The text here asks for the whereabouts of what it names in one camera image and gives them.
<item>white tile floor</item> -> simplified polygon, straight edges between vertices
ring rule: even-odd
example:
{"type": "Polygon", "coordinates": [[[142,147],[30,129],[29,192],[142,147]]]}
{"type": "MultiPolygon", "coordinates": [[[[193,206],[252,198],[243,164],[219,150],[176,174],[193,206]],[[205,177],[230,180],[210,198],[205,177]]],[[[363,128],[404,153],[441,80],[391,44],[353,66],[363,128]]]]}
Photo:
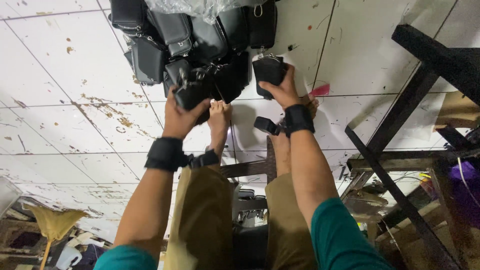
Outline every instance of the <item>white tile floor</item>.
{"type": "MultiPolygon", "coordinates": [[[[455,2],[277,3],[276,44],[269,52],[296,66],[299,94],[331,85],[328,95],[317,97],[315,137],[339,193],[348,185],[340,179],[342,167],[358,153],[345,126],[367,143],[417,67],[390,39],[395,26],[412,24],[447,46],[479,47],[479,2],[462,0],[454,8],[455,2]]],[[[92,218],[79,226],[113,241],[146,152],[162,133],[165,97],[161,85],[135,83],[121,32],[108,23],[109,7],[108,0],[0,4],[0,176],[49,206],[86,210],[92,218]]],[[[442,147],[445,141],[431,133],[431,124],[444,98],[438,93],[448,91],[455,88],[439,80],[388,148],[442,147]]],[[[266,137],[253,121],[279,120],[280,107],[261,99],[254,83],[232,104],[223,164],[262,159],[266,137]]],[[[189,134],[184,150],[199,154],[209,142],[204,124],[189,134]]],[[[265,175],[238,180],[259,193],[266,185],[265,175]]]]}

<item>hand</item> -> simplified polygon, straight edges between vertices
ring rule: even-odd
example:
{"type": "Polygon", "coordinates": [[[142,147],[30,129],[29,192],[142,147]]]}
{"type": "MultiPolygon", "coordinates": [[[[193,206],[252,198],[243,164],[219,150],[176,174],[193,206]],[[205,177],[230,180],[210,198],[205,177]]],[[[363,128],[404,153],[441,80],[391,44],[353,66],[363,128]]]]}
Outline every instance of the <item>hand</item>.
{"type": "Polygon", "coordinates": [[[198,117],[210,107],[210,100],[207,98],[198,104],[197,107],[186,111],[184,108],[177,106],[177,102],[173,97],[172,91],[176,88],[177,86],[170,87],[168,93],[167,103],[165,104],[165,126],[162,137],[172,137],[183,140],[190,130],[192,130],[193,126],[195,126],[198,117]]]}
{"type": "Polygon", "coordinates": [[[258,82],[258,85],[261,88],[267,90],[273,95],[275,100],[282,106],[283,110],[292,105],[300,104],[299,95],[295,89],[295,81],[293,80],[295,77],[295,67],[290,64],[286,65],[288,66],[287,74],[279,86],[275,86],[268,82],[258,82]]]}

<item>broom handle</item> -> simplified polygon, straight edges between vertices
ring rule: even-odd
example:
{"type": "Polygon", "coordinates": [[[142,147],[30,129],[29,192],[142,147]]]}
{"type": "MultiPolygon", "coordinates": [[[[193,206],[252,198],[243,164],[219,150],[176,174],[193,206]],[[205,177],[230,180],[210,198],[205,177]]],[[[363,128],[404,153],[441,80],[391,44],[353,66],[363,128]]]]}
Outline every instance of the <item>broom handle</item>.
{"type": "Polygon", "coordinates": [[[40,270],[43,270],[45,267],[45,263],[47,262],[48,252],[50,251],[50,245],[52,245],[51,241],[47,242],[47,248],[45,249],[45,255],[43,256],[42,264],[40,265],[40,270]]]}

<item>purple cloth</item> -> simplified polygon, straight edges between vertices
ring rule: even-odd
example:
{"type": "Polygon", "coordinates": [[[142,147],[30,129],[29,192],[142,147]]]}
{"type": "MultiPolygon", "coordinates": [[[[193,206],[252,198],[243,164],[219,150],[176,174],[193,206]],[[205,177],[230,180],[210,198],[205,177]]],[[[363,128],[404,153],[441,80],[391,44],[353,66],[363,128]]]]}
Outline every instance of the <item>purple cloth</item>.
{"type": "MultiPolygon", "coordinates": [[[[463,161],[461,164],[465,182],[472,195],[480,201],[480,172],[468,161],[463,161]]],[[[471,226],[480,229],[480,208],[465,187],[458,164],[450,169],[449,178],[452,181],[452,195],[457,204],[457,210],[470,222],[471,226]]]]}

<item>leg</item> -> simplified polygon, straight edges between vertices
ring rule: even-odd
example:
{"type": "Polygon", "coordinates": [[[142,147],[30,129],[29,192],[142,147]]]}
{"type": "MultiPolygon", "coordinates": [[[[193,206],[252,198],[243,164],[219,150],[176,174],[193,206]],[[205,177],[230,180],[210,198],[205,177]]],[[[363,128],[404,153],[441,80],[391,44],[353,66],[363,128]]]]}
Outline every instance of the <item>leg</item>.
{"type": "MultiPolygon", "coordinates": [[[[229,121],[212,106],[208,125],[215,153],[222,154],[229,121]]],[[[232,193],[218,165],[183,168],[177,188],[165,269],[232,269],[232,193]]]]}
{"type": "MultiPolygon", "coordinates": [[[[318,101],[305,96],[304,104],[315,112],[318,101]]],[[[281,133],[272,136],[277,178],[265,188],[268,202],[267,269],[317,269],[312,239],[293,190],[290,141],[281,133]]]]}

